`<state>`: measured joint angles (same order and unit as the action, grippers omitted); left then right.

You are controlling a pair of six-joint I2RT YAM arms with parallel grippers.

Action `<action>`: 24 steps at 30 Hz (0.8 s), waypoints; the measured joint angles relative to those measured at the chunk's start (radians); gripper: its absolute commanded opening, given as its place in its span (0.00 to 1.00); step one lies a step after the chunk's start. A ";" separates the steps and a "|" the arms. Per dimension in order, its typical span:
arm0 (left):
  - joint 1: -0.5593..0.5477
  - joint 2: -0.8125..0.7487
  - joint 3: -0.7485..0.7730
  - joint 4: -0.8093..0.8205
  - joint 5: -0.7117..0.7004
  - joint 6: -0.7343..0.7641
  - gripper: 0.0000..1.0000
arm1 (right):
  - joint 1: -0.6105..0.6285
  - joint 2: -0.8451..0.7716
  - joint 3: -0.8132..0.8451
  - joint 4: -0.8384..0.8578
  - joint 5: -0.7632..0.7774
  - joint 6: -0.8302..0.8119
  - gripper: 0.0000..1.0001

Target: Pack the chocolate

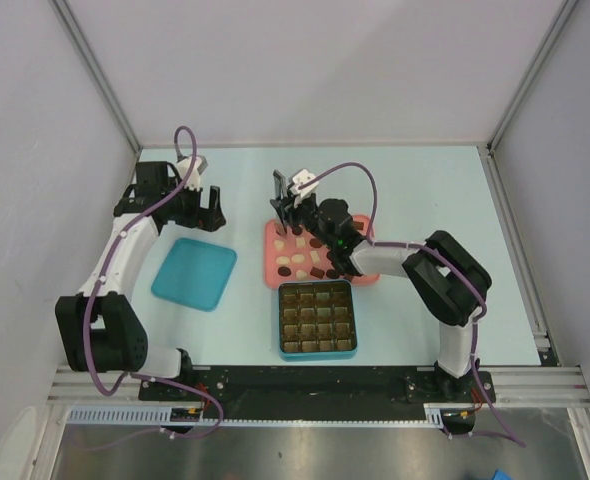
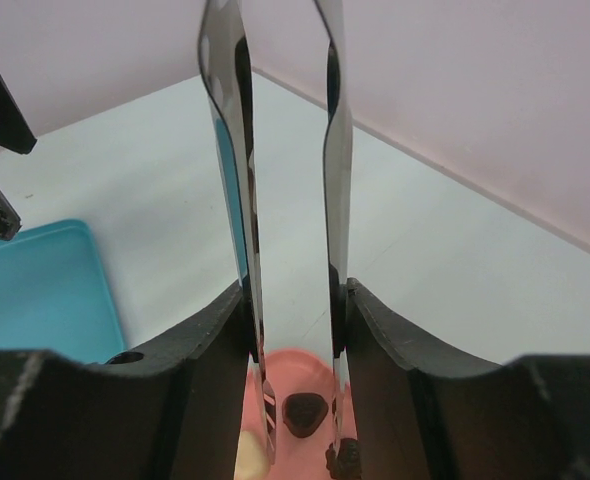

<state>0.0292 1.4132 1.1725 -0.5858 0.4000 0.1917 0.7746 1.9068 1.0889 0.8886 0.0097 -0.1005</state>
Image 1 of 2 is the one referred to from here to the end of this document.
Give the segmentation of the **pink tray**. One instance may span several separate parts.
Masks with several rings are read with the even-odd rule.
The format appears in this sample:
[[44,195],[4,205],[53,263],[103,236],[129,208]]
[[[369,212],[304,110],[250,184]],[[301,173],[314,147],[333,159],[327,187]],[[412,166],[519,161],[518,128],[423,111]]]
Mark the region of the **pink tray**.
[[290,229],[280,234],[278,220],[264,226],[264,282],[277,289],[287,282],[326,281],[344,279],[355,286],[375,284],[380,275],[353,276],[341,274],[329,258],[329,250],[309,232],[300,234]]

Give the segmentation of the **teal chocolate box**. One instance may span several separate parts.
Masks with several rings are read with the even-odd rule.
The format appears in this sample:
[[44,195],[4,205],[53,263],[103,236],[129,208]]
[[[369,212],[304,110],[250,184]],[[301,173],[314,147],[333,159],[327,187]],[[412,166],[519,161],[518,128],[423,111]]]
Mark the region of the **teal chocolate box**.
[[287,361],[345,360],[358,349],[346,280],[284,283],[277,289],[278,349]]

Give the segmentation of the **metal tongs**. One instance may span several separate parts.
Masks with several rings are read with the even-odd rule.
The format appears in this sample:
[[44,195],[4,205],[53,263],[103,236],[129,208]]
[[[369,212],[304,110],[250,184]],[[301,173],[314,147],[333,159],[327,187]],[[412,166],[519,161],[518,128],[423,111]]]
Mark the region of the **metal tongs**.
[[271,201],[271,205],[276,212],[276,232],[280,236],[286,237],[289,224],[287,215],[285,214],[283,202],[279,199],[274,199]]

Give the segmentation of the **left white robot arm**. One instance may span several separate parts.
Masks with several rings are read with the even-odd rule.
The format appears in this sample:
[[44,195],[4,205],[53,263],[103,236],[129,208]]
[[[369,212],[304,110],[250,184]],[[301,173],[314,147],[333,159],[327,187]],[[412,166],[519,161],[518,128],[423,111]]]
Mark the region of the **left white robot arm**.
[[207,232],[225,225],[218,187],[211,187],[208,204],[201,204],[206,167],[203,156],[137,164],[133,183],[114,207],[111,235],[94,271],[76,294],[55,305],[72,370],[86,372],[92,361],[98,373],[160,377],[162,389],[177,400],[194,392],[187,353],[152,343],[131,299],[144,260],[167,224]]

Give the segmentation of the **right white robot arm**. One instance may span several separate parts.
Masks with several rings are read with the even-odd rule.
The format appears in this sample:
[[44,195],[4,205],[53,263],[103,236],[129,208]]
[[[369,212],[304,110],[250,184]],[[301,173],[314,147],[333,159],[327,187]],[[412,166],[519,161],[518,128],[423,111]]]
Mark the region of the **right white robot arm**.
[[438,393],[459,401],[477,373],[479,321],[487,313],[490,274],[448,232],[438,230],[422,243],[376,241],[372,228],[360,233],[343,199],[316,199],[321,176],[306,169],[286,178],[273,172],[270,204],[284,231],[303,230],[321,242],[339,274],[388,275],[408,279],[438,320]]

